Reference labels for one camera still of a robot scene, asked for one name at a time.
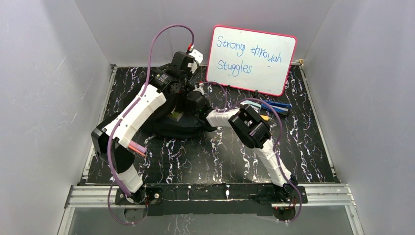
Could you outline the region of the green treehouse book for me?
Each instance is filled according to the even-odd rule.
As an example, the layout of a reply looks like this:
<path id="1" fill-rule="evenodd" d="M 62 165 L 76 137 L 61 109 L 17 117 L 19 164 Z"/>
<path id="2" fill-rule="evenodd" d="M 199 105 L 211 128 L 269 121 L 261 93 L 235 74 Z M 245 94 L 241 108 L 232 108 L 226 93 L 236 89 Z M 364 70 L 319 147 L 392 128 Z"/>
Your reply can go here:
<path id="1" fill-rule="evenodd" d="M 170 120 L 173 120 L 175 122 L 178 122 L 183 116 L 183 112 L 177 112 L 177 111 L 172 111 L 170 114 L 167 115 L 167 117 Z"/>

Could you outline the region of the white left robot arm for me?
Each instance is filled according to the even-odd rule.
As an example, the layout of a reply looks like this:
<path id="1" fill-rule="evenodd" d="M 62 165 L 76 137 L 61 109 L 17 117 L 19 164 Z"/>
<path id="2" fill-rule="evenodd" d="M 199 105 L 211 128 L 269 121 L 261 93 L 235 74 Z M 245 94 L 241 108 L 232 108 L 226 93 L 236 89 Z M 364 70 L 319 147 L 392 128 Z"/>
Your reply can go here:
<path id="1" fill-rule="evenodd" d="M 135 204 L 146 198 L 143 180 L 134 167 L 135 156 L 128 147 L 148 119 L 163 119 L 176 109 L 180 96 L 190 88 L 203 55 L 198 50 L 176 52 L 171 63 L 147 69 L 140 90 L 120 113 L 102 121 L 92 131 L 95 151 L 105 161 L 127 197 Z"/>

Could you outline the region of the black backpack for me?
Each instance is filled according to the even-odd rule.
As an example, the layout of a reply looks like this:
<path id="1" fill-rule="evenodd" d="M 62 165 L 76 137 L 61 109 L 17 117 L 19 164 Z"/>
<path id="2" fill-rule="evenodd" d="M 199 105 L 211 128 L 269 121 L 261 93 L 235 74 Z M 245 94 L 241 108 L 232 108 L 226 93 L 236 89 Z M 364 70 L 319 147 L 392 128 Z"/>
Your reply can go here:
<path id="1" fill-rule="evenodd" d="M 163 86 L 160 91 L 166 102 L 147 119 L 142 130 L 176 139 L 189 139 L 201 132 L 216 130 L 207 121 L 213 108 L 205 97 L 203 84 L 192 86 L 174 82 Z"/>

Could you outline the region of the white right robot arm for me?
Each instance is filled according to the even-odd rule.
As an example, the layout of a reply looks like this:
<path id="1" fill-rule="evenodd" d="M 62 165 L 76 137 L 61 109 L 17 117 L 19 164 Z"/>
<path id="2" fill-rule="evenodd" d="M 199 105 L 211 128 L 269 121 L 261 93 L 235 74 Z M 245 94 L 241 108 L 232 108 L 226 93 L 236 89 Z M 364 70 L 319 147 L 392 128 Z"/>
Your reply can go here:
<path id="1" fill-rule="evenodd" d="M 185 96 L 184 106 L 206 131 L 214 131 L 219 126 L 230 127 L 263 162 L 276 189 L 276 198 L 282 203 L 294 198 L 297 180 L 275 152 L 270 125 L 246 100 L 230 109 L 213 109 L 200 91 L 191 91 Z"/>

